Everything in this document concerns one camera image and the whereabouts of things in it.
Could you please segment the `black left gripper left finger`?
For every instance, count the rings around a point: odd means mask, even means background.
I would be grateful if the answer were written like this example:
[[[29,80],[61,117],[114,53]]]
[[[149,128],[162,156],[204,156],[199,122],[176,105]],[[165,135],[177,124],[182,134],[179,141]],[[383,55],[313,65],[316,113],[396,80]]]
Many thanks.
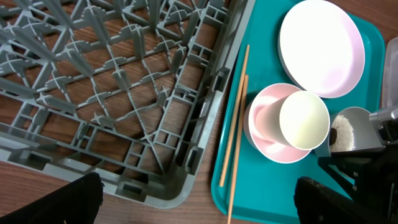
[[[1,223],[93,223],[103,203],[103,187],[100,175],[91,172],[1,217]]]

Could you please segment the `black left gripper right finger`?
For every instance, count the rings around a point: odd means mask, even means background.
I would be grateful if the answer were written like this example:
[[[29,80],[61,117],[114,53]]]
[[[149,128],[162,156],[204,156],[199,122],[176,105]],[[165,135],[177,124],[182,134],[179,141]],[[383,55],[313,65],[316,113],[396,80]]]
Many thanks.
[[[386,219],[309,177],[297,180],[294,204],[300,223],[383,224]]]

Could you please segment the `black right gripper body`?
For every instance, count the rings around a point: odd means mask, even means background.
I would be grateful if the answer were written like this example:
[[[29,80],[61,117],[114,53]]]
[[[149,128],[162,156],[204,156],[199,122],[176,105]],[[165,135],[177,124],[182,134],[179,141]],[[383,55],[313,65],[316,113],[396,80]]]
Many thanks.
[[[369,120],[382,145],[397,145],[397,105],[371,113]]]

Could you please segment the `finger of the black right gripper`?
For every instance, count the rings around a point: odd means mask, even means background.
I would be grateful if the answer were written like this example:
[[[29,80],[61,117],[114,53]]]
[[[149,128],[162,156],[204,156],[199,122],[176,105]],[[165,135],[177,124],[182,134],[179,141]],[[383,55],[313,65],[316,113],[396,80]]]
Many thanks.
[[[335,152],[319,157],[318,165],[355,202],[397,217],[397,146]]]

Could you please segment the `grey bowl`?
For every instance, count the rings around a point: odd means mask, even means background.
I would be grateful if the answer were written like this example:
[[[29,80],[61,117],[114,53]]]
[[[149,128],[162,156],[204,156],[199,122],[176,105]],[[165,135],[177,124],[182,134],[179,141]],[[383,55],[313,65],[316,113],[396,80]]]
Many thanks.
[[[332,114],[330,116],[330,130],[338,115],[343,115],[347,118],[353,127],[354,148],[351,151],[382,147],[382,144],[369,120],[370,112],[368,110],[360,107],[349,107],[343,109],[339,113]],[[330,132],[321,146],[315,149],[315,155],[317,157],[330,157],[332,153],[336,153],[330,151],[329,135]]]

